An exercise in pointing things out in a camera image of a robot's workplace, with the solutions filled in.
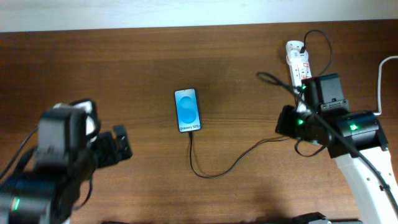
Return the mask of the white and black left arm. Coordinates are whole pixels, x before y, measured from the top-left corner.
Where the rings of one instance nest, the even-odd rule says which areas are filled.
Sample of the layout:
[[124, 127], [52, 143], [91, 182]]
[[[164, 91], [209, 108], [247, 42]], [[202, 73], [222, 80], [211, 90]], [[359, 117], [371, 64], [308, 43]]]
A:
[[25, 152], [1, 184], [1, 223], [69, 223], [84, 182], [132, 157], [123, 125], [102, 133], [91, 99], [44, 111], [33, 130], [38, 143]]

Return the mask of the blue Samsung Galaxy smartphone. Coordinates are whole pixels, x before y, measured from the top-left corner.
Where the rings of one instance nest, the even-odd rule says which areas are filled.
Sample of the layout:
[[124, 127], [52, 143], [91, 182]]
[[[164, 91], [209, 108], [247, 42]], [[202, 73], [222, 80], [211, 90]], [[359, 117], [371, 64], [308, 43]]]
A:
[[177, 123], [180, 133], [201, 130], [201, 119], [194, 88], [174, 92]]

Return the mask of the white power strip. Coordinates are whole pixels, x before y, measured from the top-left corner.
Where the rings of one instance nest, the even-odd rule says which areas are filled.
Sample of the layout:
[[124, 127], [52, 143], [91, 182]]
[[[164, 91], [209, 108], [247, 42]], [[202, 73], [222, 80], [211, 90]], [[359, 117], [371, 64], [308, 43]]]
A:
[[302, 80], [312, 78], [309, 55], [305, 51], [301, 53], [304, 43], [299, 40], [290, 40], [286, 43], [286, 61], [289, 65], [290, 76], [293, 86], [300, 86]]

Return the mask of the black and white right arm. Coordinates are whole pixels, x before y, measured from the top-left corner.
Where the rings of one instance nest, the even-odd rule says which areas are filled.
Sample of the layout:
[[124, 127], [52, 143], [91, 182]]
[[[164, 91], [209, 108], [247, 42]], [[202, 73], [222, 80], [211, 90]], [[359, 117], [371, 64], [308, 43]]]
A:
[[371, 111], [352, 112], [337, 74], [276, 81], [305, 106], [283, 107], [276, 133], [328, 150], [355, 197], [363, 223], [397, 223], [397, 182], [388, 141]]

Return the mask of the white USB wall charger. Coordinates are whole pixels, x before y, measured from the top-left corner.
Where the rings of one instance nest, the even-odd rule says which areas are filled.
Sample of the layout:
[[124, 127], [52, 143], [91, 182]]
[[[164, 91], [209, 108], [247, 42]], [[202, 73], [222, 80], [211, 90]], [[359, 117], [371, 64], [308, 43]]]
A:
[[308, 53], [305, 51], [304, 53], [300, 53], [299, 50], [288, 50], [286, 55], [286, 61], [288, 65], [307, 63], [308, 62]]

